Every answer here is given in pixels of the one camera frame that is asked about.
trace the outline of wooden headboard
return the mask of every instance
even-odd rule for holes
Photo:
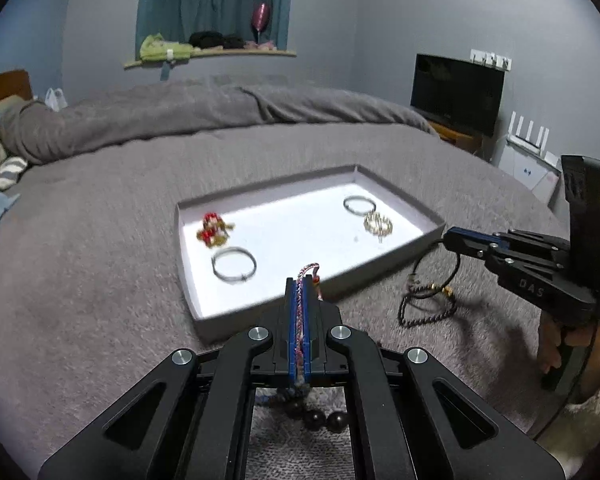
[[[12,70],[0,74],[0,100],[10,95],[19,95],[25,100],[33,99],[26,70]]]

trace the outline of yellow-green cloth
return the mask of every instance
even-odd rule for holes
[[[151,34],[146,37],[140,47],[142,61],[167,61],[167,50],[173,50],[173,59],[189,59],[193,47],[188,43],[164,41],[161,34]]]

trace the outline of tv stand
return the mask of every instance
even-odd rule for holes
[[[460,132],[456,132],[447,126],[435,123],[434,121],[428,122],[431,127],[437,131],[442,140],[454,145],[456,148],[460,148],[461,150],[465,150],[469,153],[475,153],[482,146],[482,137],[461,134]]]

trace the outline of black cable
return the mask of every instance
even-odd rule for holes
[[[453,314],[455,314],[456,310],[458,309],[458,306],[456,304],[456,295],[453,293],[453,291],[450,288],[448,288],[448,284],[451,283],[451,281],[455,278],[456,274],[458,273],[458,269],[460,268],[460,254],[459,253],[456,253],[456,266],[454,267],[454,270],[451,272],[451,275],[441,285],[431,283],[430,285],[423,285],[423,286],[418,286],[418,287],[413,286],[413,282],[416,277],[416,271],[418,270],[418,266],[420,265],[420,262],[427,254],[430,253],[430,251],[434,247],[436,247],[437,245],[439,245],[441,243],[442,243],[442,239],[436,240],[435,242],[433,242],[427,248],[427,250],[424,253],[422,253],[422,255],[416,260],[416,263],[413,266],[413,270],[411,271],[411,274],[409,275],[409,278],[410,278],[409,291],[402,297],[402,301],[400,302],[400,307],[398,308],[398,323],[401,326],[406,326],[407,328],[412,328],[414,326],[420,326],[420,325],[424,325],[424,324],[435,323],[437,321],[442,321],[443,319],[446,319],[447,317],[453,316]],[[409,304],[409,302],[411,300],[426,300],[427,298],[432,298],[433,296],[435,296],[436,294],[439,294],[440,292],[444,292],[447,299],[451,303],[451,306],[448,309],[446,309],[444,312],[442,312],[440,314],[435,314],[433,316],[421,317],[418,319],[410,319],[410,320],[404,319],[404,311],[406,309],[407,304]]]
[[[593,347],[596,344],[596,335],[597,334],[598,334],[598,322],[596,322],[596,325],[593,328],[593,334],[591,335],[591,341],[589,342],[589,346],[587,346],[587,354],[585,355],[584,361],[582,362],[582,366],[580,367],[580,370],[578,371],[578,374],[576,375],[575,380],[573,381],[573,384],[571,385],[571,388],[569,389],[569,393],[567,394],[566,397],[564,397],[564,400],[561,403],[560,408],[558,408],[558,410],[552,415],[552,417],[549,419],[549,422],[546,423],[542,427],[542,430],[540,430],[540,431],[538,431],[538,433],[536,433],[536,436],[534,437],[534,442],[537,442],[538,439],[542,436],[542,434],[547,430],[547,428],[555,422],[555,419],[558,418],[558,416],[562,413],[562,410],[564,409],[564,407],[569,402],[569,399],[573,395],[573,392],[575,391],[576,386],[578,386],[578,383],[580,382],[580,379],[582,378],[582,374],[584,373],[584,370],[587,367],[587,364],[589,363],[589,358],[591,357],[591,353],[593,352]]]

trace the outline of striped pillow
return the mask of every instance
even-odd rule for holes
[[[17,183],[29,163],[20,156],[10,156],[0,165],[0,191]]]

